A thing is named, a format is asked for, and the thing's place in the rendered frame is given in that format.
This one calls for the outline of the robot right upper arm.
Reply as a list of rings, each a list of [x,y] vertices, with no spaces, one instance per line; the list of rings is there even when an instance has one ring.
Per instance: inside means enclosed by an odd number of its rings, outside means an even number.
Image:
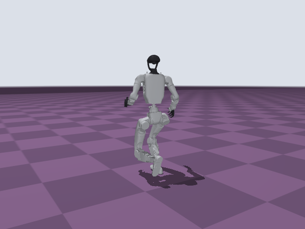
[[[169,91],[172,93],[171,100],[175,101],[175,100],[179,99],[179,95],[176,91],[176,88],[175,88],[170,76],[165,76],[165,84],[167,85]]]

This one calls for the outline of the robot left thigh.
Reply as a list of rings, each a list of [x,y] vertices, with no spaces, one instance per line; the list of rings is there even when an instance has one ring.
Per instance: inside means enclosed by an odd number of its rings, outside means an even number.
[[[149,117],[141,118],[138,120],[134,136],[134,151],[139,150],[141,152],[144,152],[144,150],[142,149],[142,144],[146,134],[145,130],[149,128],[149,124]]]

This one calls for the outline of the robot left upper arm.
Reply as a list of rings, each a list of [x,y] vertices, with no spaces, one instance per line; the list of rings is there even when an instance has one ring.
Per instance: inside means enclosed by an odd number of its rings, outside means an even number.
[[[138,93],[138,91],[141,87],[141,83],[144,82],[144,79],[145,79],[145,74],[140,74],[135,78],[135,82],[134,82],[134,86],[133,86],[133,92],[132,92],[132,95],[131,95],[130,99],[133,99],[133,100],[138,99],[139,95],[137,93]]]

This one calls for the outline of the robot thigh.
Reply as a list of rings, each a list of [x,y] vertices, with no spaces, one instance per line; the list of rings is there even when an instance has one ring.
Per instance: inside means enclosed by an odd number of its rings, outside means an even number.
[[[152,125],[150,135],[147,139],[147,143],[149,145],[155,144],[155,142],[156,142],[155,138],[158,135],[158,133],[163,129],[164,125],[167,125],[170,122],[169,117],[166,113],[162,113],[162,118],[163,118],[162,123]]]
[[[142,144],[146,134],[145,130],[149,128],[149,124],[149,117],[141,118],[138,120],[134,136],[134,151],[139,150],[141,152],[144,152],[144,150],[142,149]]]

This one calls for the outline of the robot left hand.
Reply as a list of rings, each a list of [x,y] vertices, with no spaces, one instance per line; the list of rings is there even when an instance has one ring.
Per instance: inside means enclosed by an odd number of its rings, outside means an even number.
[[[126,97],[125,103],[124,103],[124,105],[125,105],[124,107],[127,107],[127,106],[128,106],[128,100],[129,100],[128,97]]]

